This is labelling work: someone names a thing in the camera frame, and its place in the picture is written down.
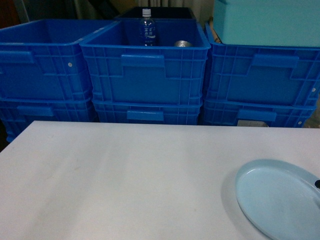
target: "white table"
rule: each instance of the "white table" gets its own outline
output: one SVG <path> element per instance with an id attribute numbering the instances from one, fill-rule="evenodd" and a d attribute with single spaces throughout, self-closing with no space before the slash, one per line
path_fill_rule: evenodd
<path id="1" fill-rule="evenodd" d="M 36 121 L 0 153 L 1 240 L 266 240 L 235 175 L 320 177 L 320 129 Z"/>

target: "blue bottle label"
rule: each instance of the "blue bottle label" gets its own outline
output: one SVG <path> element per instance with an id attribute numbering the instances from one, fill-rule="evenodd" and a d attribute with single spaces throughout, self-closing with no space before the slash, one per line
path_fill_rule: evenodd
<path id="1" fill-rule="evenodd" d="M 140 26 L 141 42 L 145 46 L 154 46 L 156 43 L 156 27 L 154 24 Z"/>

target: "plastic plate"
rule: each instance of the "plastic plate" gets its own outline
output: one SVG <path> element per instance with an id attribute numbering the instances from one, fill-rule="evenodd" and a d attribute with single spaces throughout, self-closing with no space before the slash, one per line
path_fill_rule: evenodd
<path id="1" fill-rule="evenodd" d="M 284 161 L 255 160 L 238 171 L 236 198 L 244 215 L 269 238 L 319 240 L 318 179 Z"/>

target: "stacked crates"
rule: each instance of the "stacked crates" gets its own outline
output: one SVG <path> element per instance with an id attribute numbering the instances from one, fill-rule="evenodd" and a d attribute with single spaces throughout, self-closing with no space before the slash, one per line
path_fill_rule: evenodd
<path id="1" fill-rule="evenodd" d="M 320 48 L 211 45 L 203 83 L 204 125 L 236 126 L 239 120 L 270 127 L 302 127 L 317 107 Z"/>
<path id="2" fill-rule="evenodd" d="M 141 46 L 139 19 L 116 21 L 80 43 L 101 122 L 196 125 L 208 40 L 195 20 L 155 20 L 156 46 Z M 177 41 L 193 47 L 177 47 Z"/>
<path id="3" fill-rule="evenodd" d="M 79 43 L 110 23 L 51 19 L 0 30 L 0 119 L 8 142 L 34 120 L 97 120 Z"/>

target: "crate handle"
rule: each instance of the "crate handle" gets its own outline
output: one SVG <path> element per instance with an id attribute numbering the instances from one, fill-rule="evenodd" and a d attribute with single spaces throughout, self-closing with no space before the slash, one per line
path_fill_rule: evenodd
<path id="1" fill-rule="evenodd" d="M 274 122 L 276 120 L 277 113 L 273 111 L 256 111 L 240 109 L 238 111 L 237 118 L 240 120 L 252 120 L 263 122 Z"/>
<path id="2" fill-rule="evenodd" d="M 44 117 L 53 117 L 54 111 L 49 106 L 18 106 L 17 110 L 20 115 L 24 116 L 44 116 Z"/>
<path id="3" fill-rule="evenodd" d="M 165 57 L 163 55 L 121 55 L 122 66 L 131 67 L 165 67 Z"/>
<path id="4" fill-rule="evenodd" d="M 128 120 L 164 121 L 163 111 L 128 110 L 126 112 Z"/>
<path id="5" fill-rule="evenodd" d="M 255 54 L 251 65 L 275 68 L 296 68 L 298 61 L 298 56 Z"/>
<path id="6" fill-rule="evenodd" d="M 30 51 L 0 51 L 0 63 L 34 64 L 35 59 Z"/>

